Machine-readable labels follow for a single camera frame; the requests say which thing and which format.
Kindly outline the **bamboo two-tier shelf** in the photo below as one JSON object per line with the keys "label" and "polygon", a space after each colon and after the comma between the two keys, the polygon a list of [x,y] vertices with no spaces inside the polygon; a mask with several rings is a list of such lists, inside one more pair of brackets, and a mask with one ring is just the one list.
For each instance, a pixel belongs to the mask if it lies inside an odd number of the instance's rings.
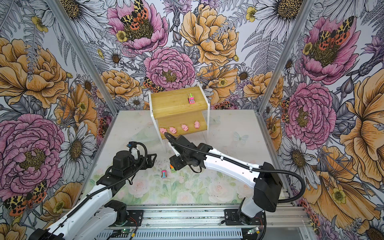
{"label": "bamboo two-tier shelf", "polygon": [[[194,104],[189,104],[188,94],[190,93],[195,97]],[[204,142],[208,142],[211,106],[199,84],[191,88],[150,93],[149,104],[151,118],[165,150],[168,148],[167,139],[164,134],[160,133],[160,128],[166,128],[166,133],[175,137],[201,133]],[[195,121],[200,122],[199,129],[195,129]],[[188,132],[182,130],[182,124],[189,127]],[[176,128],[177,133],[172,134],[169,130],[170,127]]]}

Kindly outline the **green orange mixer truck toy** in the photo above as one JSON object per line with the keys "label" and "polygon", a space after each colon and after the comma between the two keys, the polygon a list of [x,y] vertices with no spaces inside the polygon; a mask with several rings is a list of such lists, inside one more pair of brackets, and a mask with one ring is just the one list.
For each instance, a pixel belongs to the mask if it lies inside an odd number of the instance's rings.
{"label": "green orange mixer truck toy", "polygon": [[171,169],[171,172],[172,172],[172,173],[175,173],[175,172],[176,172],[175,168],[174,168],[172,165],[170,165],[170,169]]}

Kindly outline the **pink green toy truck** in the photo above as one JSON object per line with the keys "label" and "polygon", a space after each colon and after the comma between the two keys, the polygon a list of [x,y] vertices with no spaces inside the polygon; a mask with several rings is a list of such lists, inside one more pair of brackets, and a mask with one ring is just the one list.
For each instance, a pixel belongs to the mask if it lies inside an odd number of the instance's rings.
{"label": "pink green toy truck", "polygon": [[189,104],[195,103],[195,97],[192,93],[188,94],[188,101],[189,101]]}

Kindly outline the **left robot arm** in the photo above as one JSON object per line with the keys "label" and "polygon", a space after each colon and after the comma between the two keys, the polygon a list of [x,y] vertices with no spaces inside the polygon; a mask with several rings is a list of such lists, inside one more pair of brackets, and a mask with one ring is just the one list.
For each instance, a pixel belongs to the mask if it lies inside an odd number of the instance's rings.
{"label": "left robot arm", "polygon": [[137,223],[129,217],[127,205],[113,200],[113,197],[126,183],[132,183],[140,170],[150,169],[156,162],[157,154],[119,151],[113,164],[97,181],[96,186],[67,214],[47,229],[37,229],[31,240],[92,240],[111,225],[122,226],[128,221]]}

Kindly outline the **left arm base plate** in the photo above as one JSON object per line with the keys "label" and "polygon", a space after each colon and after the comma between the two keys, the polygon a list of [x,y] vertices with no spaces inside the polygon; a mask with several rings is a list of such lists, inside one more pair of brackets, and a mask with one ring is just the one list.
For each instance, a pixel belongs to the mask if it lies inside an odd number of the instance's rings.
{"label": "left arm base plate", "polygon": [[143,210],[120,211],[114,225],[116,227],[140,227],[144,218],[143,215]]}

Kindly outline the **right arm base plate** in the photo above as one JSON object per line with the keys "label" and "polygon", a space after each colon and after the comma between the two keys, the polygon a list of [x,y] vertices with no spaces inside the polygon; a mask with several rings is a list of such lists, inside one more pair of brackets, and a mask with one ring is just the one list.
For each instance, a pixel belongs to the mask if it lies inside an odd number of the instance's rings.
{"label": "right arm base plate", "polygon": [[224,220],[221,224],[226,226],[262,226],[265,225],[264,212],[259,212],[255,217],[250,218],[238,210],[235,209],[225,209],[224,210]]}

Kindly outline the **aluminium front rail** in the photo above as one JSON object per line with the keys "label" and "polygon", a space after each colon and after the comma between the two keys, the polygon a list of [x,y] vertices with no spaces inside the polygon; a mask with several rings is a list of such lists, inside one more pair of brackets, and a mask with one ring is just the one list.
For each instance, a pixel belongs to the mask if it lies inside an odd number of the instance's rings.
{"label": "aluminium front rail", "polygon": [[[139,229],[165,228],[226,228],[221,222],[228,217],[225,210],[238,211],[239,204],[231,205],[146,205],[127,206],[128,211],[143,211]],[[266,212],[263,225],[270,228],[309,227],[310,220],[302,207],[278,205],[274,213]]]}

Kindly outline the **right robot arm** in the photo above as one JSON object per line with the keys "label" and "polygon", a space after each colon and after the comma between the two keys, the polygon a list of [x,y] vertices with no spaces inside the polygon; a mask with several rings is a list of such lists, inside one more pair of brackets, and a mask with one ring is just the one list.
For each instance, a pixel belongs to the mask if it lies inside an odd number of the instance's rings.
{"label": "right robot arm", "polygon": [[229,157],[210,145],[200,143],[198,146],[188,141],[184,136],[174,137],[166,133],[169,146],[175,153],[170,157],[170,164],[176,171],[185,166],[191,170],[203,169],[217,171],[228,175],[252,191],[252,196],[245,197],[237,211],[239,221],[244,225],[251,225],[256,217],[265,212],[275,212],[282,181],[273,165],[265,162],[263,165],[246,163]]}

